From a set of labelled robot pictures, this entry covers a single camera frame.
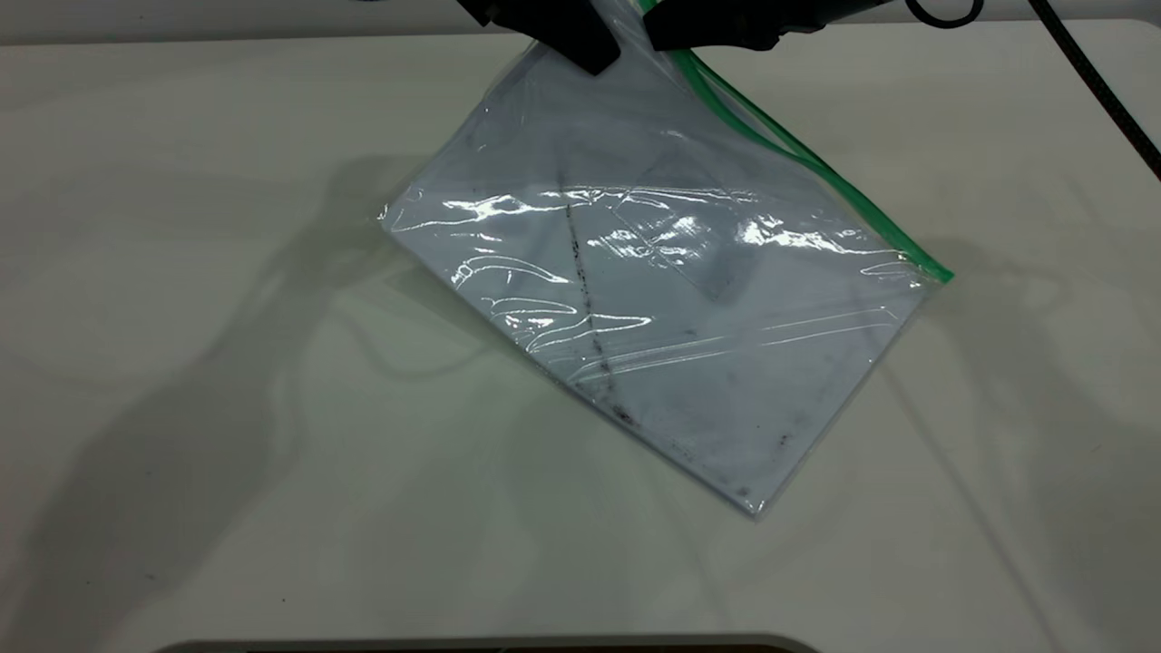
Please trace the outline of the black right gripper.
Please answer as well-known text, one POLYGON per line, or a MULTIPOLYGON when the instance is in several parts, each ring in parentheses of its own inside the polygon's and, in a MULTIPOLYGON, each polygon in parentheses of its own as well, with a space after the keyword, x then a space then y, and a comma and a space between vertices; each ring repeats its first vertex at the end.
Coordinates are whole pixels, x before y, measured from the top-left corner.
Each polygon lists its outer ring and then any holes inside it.
MULTIPOLYGON (((659 1, 644 12, 657 51, 742 48, 767 51, 780 34, 820 33, 886 5, 878 0, 659 1)), ((620 58, 620 45, 590 1, 461 1, 479 26, 496 24, 563 55, 583 71, 601 74, 620 58)))

